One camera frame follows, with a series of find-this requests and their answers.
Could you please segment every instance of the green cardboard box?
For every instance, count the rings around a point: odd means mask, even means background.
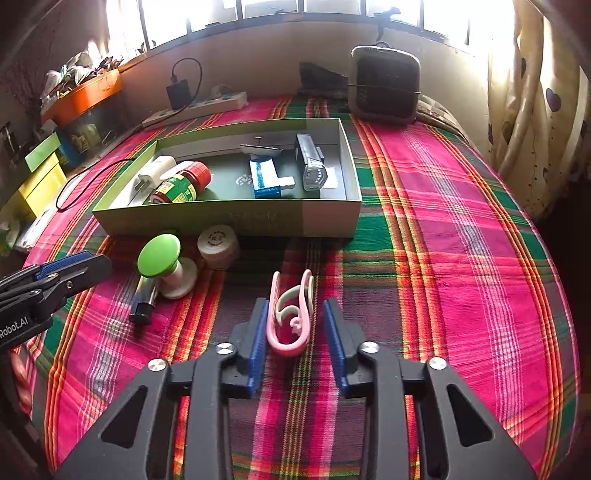
[[[329,180],[316,192],[301,187],[294,142],[308,133],[325,156]],[[249,157],[240,144],[283,148],[275,159],[279,176],[292,175],[296,188],[280,199],[254,199]],[[140,169],[161,155],[176,162],[199,160],[212,182],[195,202],[149,203],[150,191],[135,186]],[[174,230],[199,235],[212,225],[230,225],[239,235],[351,238],[361,210],[361,190],[353,156],[339,119],[279,119],[245,122],[173,135],[150,145],[103,195],[93,213],[110,235],[158,235]]]

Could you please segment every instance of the silver bolt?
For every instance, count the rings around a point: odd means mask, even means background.
[[[216,345],[216,352],[220,355],[227,355],[234,351],[234,346],[231,343],[223,342]]]
[[[429,366],[434,370],[443,370],[447,367],[447,362],[440,356],[434,356],[429,360]]]
[[[148,362],[148,368],[152,372],[160,372],[166,368],[166,360],[162,360],[161,358],[155,358],[154,360],[150,360]]]
[[[379,345],[375,342],[363,342],[361,344],[361,351],[365,353],[376,353],[379,350]]]

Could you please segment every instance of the green round knob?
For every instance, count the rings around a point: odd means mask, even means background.
[[[153,238],[139,253],[139,273],[147,278],[171,274],[180,252],[181,242],[176,236],[165,233]]]

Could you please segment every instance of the pink plastic clothespin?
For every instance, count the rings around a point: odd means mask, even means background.
[[[314,314],[314,277],[310,270],[306,270],[301,278],[301,283],[287,290],[279,296],[280,273],[275,272],[271,284],[271,298],[267,313],[267,341],[271,348],[281,356],[296,356],[302,353],[310,339],[310,316]],[[285,303],[298,297],[300,306]],[[297,339],[291,343],[282,343],[277,336],[277,327],[281,327],[283,320],[288,315],[295,315],[290,320],[291,332],[297,335]]]

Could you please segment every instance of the plaid bedsheet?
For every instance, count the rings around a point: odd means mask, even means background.
[[[183,238],[183,255],[200,267],[197,286],[179,301],[160,300],[141,336],[127,315],[138,279],[134,262],[146,239],[109,237],[91,213],[127,164],[105,172],[76,207],[55,216],[29,264],[88,249],[108,255],[114,274],[71,299],[53,327],[27,343],[32,418],[53,468],[150,359],[198,357],[249,317],[256,297],[268,296],[275,270],[290,287],[305,268],[317,279],[310,344],[296,360],[269,354],[257,399],[231,404],[235,478],[357,478],[363,404],[337,393],[320,308],[331,297],[368,339],[409,359],[448,359],[540,478],[567,455],[577,430],[576,340],[538,233],[478,154],[454,135],[419,123],[364,122],[342,107],[296,98],[251,102],[238,112],[142,131],[101,161],[135,157],[156,138],[192,129],[334,116],[343,121],[357,166],[363,207],[352,240],[242,238],[241,259],[224,273],[206,269],[196,239]],[[408,415],[412,424],[410,409]],[[410,445],[418,478],[413,434]],[[182,461],[177,441],[177,475]]]

